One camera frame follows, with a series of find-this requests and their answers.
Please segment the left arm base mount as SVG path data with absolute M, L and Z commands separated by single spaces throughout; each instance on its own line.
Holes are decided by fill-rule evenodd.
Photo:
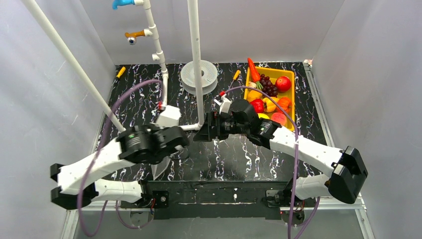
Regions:
M 168 191 L 151 191 L 141 194 L 141 198 L 133 204 L 137 208 L 151 208 L 164 209 L 169 207 L 169 192 Z

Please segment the orange toy carrot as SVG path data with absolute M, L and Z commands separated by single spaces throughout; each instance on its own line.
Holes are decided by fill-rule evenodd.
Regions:
M 261 75 L 256 70 L 255 64 L 251 58 L 247 58 L 247 62 L 248 62 L 249 70 L 250 70 L 250 75 L 252 77 L 253 82 L 256 84 L 256 88 L 259 90 L 262 90 L 263 86 L 260 83 Z

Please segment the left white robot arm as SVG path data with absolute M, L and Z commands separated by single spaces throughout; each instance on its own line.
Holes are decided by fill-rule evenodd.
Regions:
M 148 207 L 154 200 L 146 181 L 111 181 L 104 177 L 135 164 L 157 165 L 189 146 L 179 126 L 134 126 L 120 133 L 102 149 L 70 165 L 50 166 L 50 177 L 57 182 L 51 202 L 67 210 L 88 206 L 94 201 L 125 201 Z

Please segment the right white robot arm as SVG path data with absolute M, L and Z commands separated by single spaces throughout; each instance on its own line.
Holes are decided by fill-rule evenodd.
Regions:
M 194 141 L 225 140 L 231 134 L 244 134 L 247 139 L 272 151 L 279 151 L 310 164 L 320 175 L 292 178 L 280 198 L 302 201 L 332 196 L 346 203 L 355 203 L 368 176 L 360 152 L 329 147 L 290 131 L 270 119 L 261 119 L 246 100 L 231 103 L 228 112 L 207 113 Z

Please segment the pink toy peach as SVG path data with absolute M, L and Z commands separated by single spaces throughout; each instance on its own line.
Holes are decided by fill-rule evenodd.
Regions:
M 270 118 L 272 121 L 279 123 L 281 126 L 286 126 L 288 119 L 284 113 L 275 112 L 271 115 Z

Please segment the clear zip top bag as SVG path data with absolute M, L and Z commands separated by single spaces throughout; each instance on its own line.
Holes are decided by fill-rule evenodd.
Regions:
M 162 175 L 167 167 L 169 166 L 170 162 L 172 161 L 171 156 L 166 156 L 163 158 L 163 160 L 158 164 L 151 164 L 151 172 L 153 180 L 156 180 L 159 178 L 160 175 Z

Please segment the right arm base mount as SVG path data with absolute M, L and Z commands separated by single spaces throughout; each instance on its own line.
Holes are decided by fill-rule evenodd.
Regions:
M 291 198 L 288 194 L 284 195 L 282 190 L 267 190 L 261 202 L 269 208 L 287 208 L 281 210 L 282 219 L 287 222 L 289 219 L 289 210 L 291 206 Z M 309 198 L 300 200 L 297 197 L 293 203 L 293 223 L 301 224 L 306 219 L 306 209 L 312 210 L 316 205 L 316 199 Z

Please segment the small orange pumpkin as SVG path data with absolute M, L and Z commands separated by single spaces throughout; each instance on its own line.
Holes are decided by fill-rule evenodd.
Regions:
M 292 111 L 293 104 L 290 98 L 288 97 L 279 98 L 277 103 L 287 114 L 289 114 Z

